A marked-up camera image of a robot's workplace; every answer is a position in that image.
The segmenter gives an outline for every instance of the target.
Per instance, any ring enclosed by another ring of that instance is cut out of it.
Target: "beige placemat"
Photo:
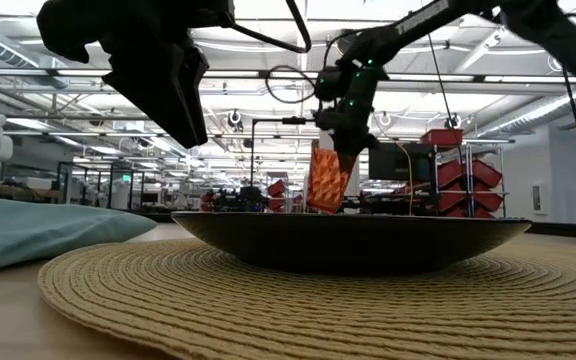
[[[576,359],[576,247],[514,245],[407,277],[294,275],[196,241],[49,262],[68,318],[184,359]]]

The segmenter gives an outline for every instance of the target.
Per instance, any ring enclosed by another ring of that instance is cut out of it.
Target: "teal pillow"
[[[121,211],[0,199],[0,268],[130,240],[156,222]]]

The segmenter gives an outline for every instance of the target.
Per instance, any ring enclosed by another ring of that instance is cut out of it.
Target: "dark plate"
[[[200,240],[263,267],[298,272],[432,271],[483,254],[528,220],[175,212]]]

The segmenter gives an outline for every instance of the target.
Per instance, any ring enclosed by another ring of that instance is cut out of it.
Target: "computer screen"
[[[426,144],[403,144],[412,163],[413,181],[430,181],[434,165],[433,146]],[[397,144],[381,143],[368,153],[368,177],[371,180],[410,179],[408,158]]]

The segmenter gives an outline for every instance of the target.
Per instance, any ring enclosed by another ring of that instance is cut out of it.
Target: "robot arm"
[[[501,13],[492,18],[496,6]],[[334,130],[338,153],[356,156],[376,144],[366,124],[377,83],[387,79],[382,67],[408,44],[468,13],[501,22],[518,36],[541,45],[576,75],[576,25],[557,0],[436,0],[394,24],[361,32],[335,66],[319,73],[317,98],[341,99],[335,108],[317,116],[320,128]]]
[[[209,66],[189,30],[232,28],[293,52],[308,52],[310,34],[299,9],[294,0],[286,4],[304,47],[236,24],[233,0],[48,0],[37,24],[46,48],[73,61],[87,63],[85,45],[99,41],[113,69],[103,80],[190,148],[208,140],[198,87]]]

